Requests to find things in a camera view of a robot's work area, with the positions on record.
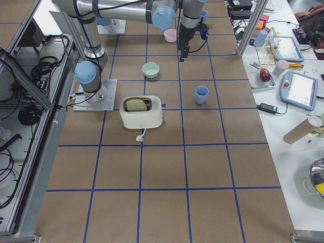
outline person's hand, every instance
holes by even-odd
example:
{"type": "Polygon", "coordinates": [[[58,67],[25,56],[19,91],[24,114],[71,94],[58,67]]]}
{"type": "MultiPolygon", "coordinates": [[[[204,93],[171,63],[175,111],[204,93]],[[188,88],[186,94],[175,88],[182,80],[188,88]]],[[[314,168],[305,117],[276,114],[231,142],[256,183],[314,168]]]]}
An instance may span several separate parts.
{"type": "Polygon", "coordinates": [[[295,17],[299,21],[301,18],[303,18],[309,14],[310,14],[309,12],[297,12],[297,13],[295,13],[295,17]]]}

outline blue joint cap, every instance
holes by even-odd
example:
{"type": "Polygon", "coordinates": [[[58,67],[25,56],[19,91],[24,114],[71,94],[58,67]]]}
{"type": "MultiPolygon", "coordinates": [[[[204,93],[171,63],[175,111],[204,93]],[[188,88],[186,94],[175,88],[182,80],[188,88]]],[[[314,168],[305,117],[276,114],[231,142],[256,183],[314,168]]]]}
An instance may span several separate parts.
{"type": "Polygon", "coordinates": [[[90,61],[79,63],[74,70],[77,80],[83,85],[90,84],[97,75],[96,65],[90,61]]]}
{"type": "Polygon", "coordinates": [[[108,26],[111,23],[111,19],[108,18],[96,18],[97,23],[102,26],[108,26]]]}
{"type": "Polygon", "coordinates": [[[176,13],[170,6],[161,6],[152,14],[152,23],[159,30],[167,30],[172,26],[176,13]]]}

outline mint green bowl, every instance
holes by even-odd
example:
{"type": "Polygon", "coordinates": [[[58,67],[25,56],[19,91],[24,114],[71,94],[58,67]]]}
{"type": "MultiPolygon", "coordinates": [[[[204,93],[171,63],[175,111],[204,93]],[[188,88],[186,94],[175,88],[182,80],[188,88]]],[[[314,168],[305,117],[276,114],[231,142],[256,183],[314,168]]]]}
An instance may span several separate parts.
{"type": "Polygon", "coordinates": [[[143,65],[142,71],[146,77],[154,78],[158,75],[160,66],[155,62],[147,62],[143,65]]]}

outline touchscreen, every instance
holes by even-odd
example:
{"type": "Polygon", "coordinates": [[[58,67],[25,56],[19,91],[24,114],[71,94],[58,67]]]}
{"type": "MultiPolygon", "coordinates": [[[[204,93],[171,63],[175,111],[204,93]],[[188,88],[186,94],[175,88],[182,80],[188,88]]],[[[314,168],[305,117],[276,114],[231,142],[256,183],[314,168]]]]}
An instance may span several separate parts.
{"type": "Polygon", "coordinates": [[[285,58],[300,58],[298,49],[292,38],[278,37],[279,52],[285,58]]]}
{"type": "Polygon", "coordinates": [[[288,99],[311,106],[314,82],[311,78],[293,74],[288,99]]]}

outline cardboard tube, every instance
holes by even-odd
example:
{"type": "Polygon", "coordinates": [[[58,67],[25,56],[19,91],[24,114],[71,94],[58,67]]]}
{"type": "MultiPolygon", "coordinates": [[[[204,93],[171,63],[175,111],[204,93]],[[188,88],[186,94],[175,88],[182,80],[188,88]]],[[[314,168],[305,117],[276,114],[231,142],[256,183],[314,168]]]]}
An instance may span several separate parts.
{"type": "Polygon", "coordinates": [[[284,135],[283,140],[286,143],[293,144],[302,137],[311,133],[314,129],[322,126],[322,120],[317,116],[310,116],[284,135]]]}

